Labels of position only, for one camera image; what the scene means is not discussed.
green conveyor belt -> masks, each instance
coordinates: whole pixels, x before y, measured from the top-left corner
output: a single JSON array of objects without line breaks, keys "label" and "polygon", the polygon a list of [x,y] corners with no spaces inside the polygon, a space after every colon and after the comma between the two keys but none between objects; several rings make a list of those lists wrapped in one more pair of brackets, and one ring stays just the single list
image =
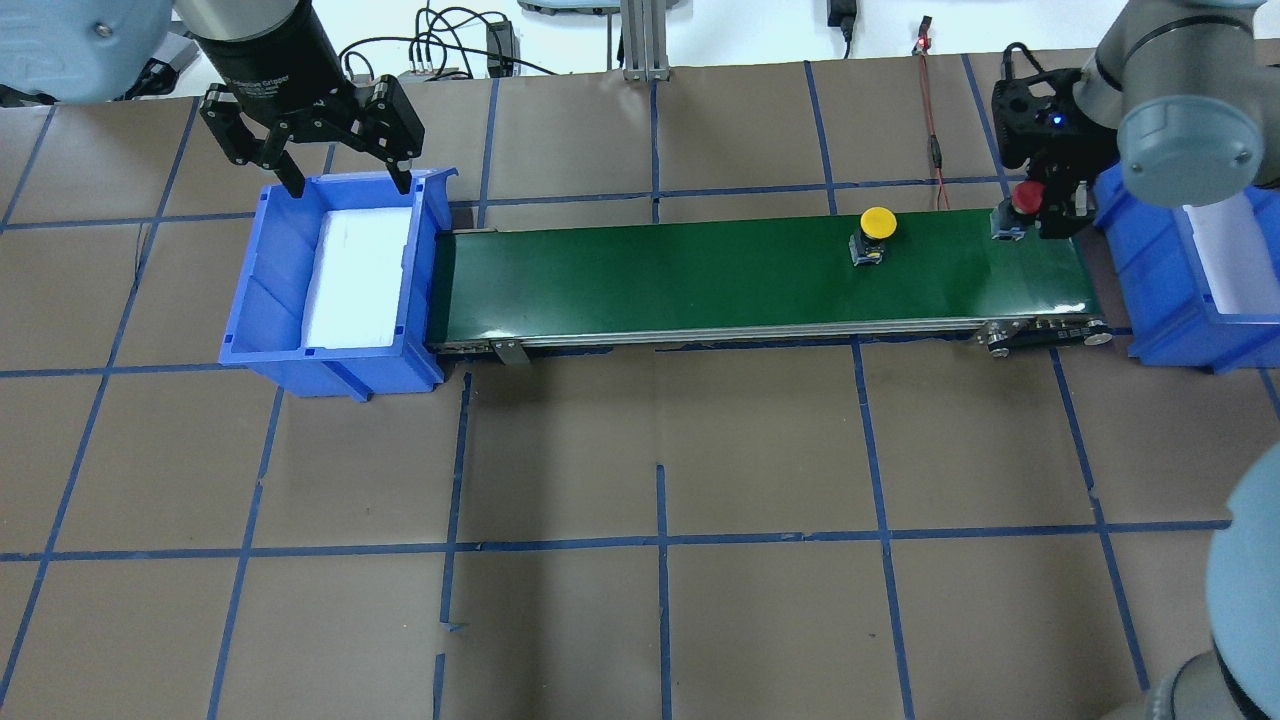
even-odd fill
[{"label": "green conveyor belt", "polygon": [[942,331],[1098,314],[1074,241],[993,241],[989,218],[901,214],[884,261],[856,268],[856,215],[442,234],[428,343]]}]

yellow lid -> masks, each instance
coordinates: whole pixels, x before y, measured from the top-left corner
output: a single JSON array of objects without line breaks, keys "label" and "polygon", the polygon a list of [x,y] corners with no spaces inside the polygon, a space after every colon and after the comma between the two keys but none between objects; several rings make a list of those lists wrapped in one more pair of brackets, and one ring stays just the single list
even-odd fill
[{"label": "yellow lid", "polygon": [[886,240],[897,232],[897,217],[888,208],[872,208],[863,213],[863,233],[872,240]]}]

